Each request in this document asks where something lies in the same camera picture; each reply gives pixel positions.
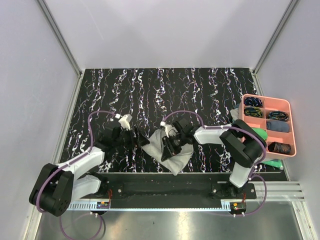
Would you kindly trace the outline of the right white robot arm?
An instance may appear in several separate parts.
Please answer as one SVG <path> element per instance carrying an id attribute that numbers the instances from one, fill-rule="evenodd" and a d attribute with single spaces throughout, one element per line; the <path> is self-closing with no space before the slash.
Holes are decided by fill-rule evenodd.
<path id="1" fill-rule="evenodd" d="M 181 156 L 185 145 L 224 145 L 234 160 L 227 192 L 235 199 L 244 194 L 244 185 L 251 178 L 254 164 L 260 157 L 266 156 L 266 141 L 240 119 L 233 124 L 221 126 L 195 126 L 185 119 L 171 125 L 162 121 L 160 126 L 165 132 L 160 158 L 163 163 Z"/>

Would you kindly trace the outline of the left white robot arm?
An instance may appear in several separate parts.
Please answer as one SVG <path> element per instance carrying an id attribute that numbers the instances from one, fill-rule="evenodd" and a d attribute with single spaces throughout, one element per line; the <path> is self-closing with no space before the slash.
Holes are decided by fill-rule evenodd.
<path id="1" fill-rule="evenodd" d="M 94 172 L 94 168 L 101 165 L 108 153 L 117 148 L 140 149 L 149 143 L 137 127 L 132 130 L 120 126 L 108 128 L 80 155 L 61 164 L 44 165 L 28 201 L 40 212 L 60 217 L 70 203 L 83 197 L 111 196 L 107 177 Z"/>

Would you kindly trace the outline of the grey cloth napkin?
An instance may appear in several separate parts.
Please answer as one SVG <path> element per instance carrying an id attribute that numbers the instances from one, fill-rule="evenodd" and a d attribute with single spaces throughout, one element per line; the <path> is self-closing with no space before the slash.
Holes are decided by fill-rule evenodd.
<path id="1" fill-rule="evenodd" d="M 190 161 L 194 153 L 194 147 L 192 144 L 185 144 L 181 147 L 181 152 L 179 154 L 172 156 L 165 161 L 161 161 L 165 148 L 163 143 L 163 137 L 165 136 L 166 133 L 163 129 L 157 129 L 149 137 L 149 144 L 143 146 L 142 149 L 176 176 Z"/>

